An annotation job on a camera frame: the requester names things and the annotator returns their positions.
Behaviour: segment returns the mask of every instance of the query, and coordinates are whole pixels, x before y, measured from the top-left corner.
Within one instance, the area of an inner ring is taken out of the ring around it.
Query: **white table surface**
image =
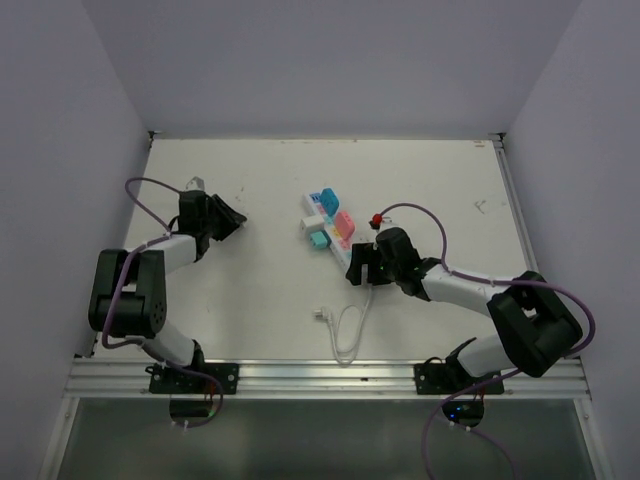
[[[248,217],[245,228],[212,242],[200,262],[167,277],[168,318],[202,345],[207,358],[332,358],[328,329],[311,311],[328,306],[338,314],[348,304],[364,303],[366,290],[344,279],[331,252],[312,251],[298,237],[305,192],[332,187],[366,235],[366,222],[387,205],[422,204],[445,225],[450,265],[492,275],[526,270],[488,141],[156,140],[145,175],[178,188],[198,176],[207,193],[219,194]],[[139,198],[166,221],[177,214],[177,196],[161,187],[143,184]],[[402,210],[392,218],[422,256],[440,255],[437,227],[426,215]],[[161,233],[136,209],[126,245]],[[344,344],[356,318],[354,310],[345,316]],[[358,358],[445,356],[471,337],[494,332],[488,318],[407,297],[390,285],[376,289]],[[98,347],[96,356],[144,354],[134,347]]]

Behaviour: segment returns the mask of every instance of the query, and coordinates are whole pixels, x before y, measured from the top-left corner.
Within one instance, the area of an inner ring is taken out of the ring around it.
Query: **red object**
[[[379,213],[376,213],[371,219],[371,223],[374,225],[380,226],[380,224],[382,223],[382,215],[380,215]]]

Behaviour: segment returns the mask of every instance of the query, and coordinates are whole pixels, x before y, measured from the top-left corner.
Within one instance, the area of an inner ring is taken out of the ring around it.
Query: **blue block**
[[[331,188],[325,188],[322,191],[320,194],[320,204],[324,207],[330,217],[333,217],[336,214],[338,207],[340,206],[338,197],[333,193],[333,189]]]
[[[324,232],[313,232],[309,235],[309,240],[311,241],[311,246],[316,250],[322,250],[331,245],[331,239]]]

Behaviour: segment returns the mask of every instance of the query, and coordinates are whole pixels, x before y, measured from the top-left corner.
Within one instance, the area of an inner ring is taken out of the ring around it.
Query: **white wall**
[[[6,0],[0,15],[0,478],[37,475],[101,248],[146,133],[82,5]]]
[[[579,0],[84,0],[173,136],[506,131]]]
[[[584,363],[621,479],[640,470],[639,18],[584,0],[507,136],[540,267],[598,320]]]

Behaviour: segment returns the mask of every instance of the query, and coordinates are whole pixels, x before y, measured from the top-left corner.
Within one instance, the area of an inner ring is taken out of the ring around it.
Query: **pink block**
[[[340,236],[344,239],[349,239],[353,232],[356,231],[356,225],[351,220],[351,216],[347,212],[338,212],[333,219],[333,223],[340,232]]]

